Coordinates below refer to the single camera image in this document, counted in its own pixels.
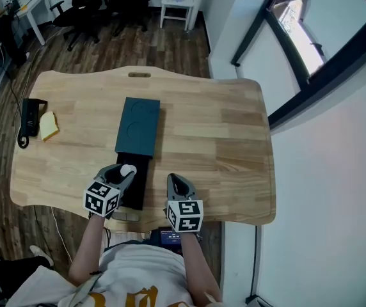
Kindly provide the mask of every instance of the window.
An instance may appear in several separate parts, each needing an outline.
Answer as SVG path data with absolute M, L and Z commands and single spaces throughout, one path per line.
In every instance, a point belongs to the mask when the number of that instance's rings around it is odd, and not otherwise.
M 334 90 L 366 63 L 366 0 L 265 0 L 232 64 L 266 21 L 283 49 L 300 91 L 269 115 L 271 128 Z

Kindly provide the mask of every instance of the black pants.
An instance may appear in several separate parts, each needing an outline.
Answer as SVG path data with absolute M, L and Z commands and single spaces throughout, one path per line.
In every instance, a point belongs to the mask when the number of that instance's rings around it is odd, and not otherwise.
M 19 260 L 1 260 L 1 297 L 5 299 L 11 298 L 39 266 L 50 267 L 48 260 L 41 256 Z
M 10 16 L 4 15 L 0 18 L 0 41 L 17 66 L 21 66 L 26 62 L 27 57 L 24 51 L 19 49 L 15 42 L 14 34 L 12 33 L 12 18 Z

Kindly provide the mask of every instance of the black window frame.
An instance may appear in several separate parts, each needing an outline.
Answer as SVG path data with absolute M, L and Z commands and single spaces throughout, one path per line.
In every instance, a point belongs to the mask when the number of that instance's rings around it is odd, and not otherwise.
M 239 63 L 240 58 L 247 51 L 262 23 L 266 21 L 277 37 L 300 88 L 300 91 L 294 97 L 269 115 L 270 129 L 279 127 L 322 99 L 366 64 L 365 23 L 341 50 L 325 62 L 320 69 L 312 75 L 309 75 L 297 48 L 283 30 L 277 18 L 270 12 L 274 1 L 264 0 L 253 23 L 231 60 L 232 65 L 236 67 L 241 66 Z

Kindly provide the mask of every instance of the white t-shirt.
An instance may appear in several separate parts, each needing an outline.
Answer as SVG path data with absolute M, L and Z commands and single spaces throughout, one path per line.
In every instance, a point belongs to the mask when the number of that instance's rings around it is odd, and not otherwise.
M 102 274 L 76 288 L 57 272 L 40 266 L 8 301 L 6 307 L 57 304 L 71 307 L 193 306 L 187 291 L 183 258 L 163 248 L 122 244 L 100 258 Z M 222 306 L 210 297 L 209 306 Z

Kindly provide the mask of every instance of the person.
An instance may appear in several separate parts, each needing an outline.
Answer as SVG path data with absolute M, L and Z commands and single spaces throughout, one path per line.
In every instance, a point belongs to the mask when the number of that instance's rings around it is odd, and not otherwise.
M 0 306 L 18 290 L 18 288 L 36 271 L 39 266 L 51 268 L 52 258 L 41 248 L 30 246 L 34 257 L 20 260 L 0 260 Z
M 17 47 L 12 32 L 13 16 L 8 15 L 7 12 L 10 7 L 11 5 L 0 8 L 0 42 L 4 45 L 12 61 L 19 67 L 27 61 L 29 53 L 25 53 Z
M 183 256 L 145 241 L 124 242 L 100 256 L 104 221 L 91 216 L 67 280 L 39 267 L 6 306 L 223 306 L 195 234 L 180 233 Z

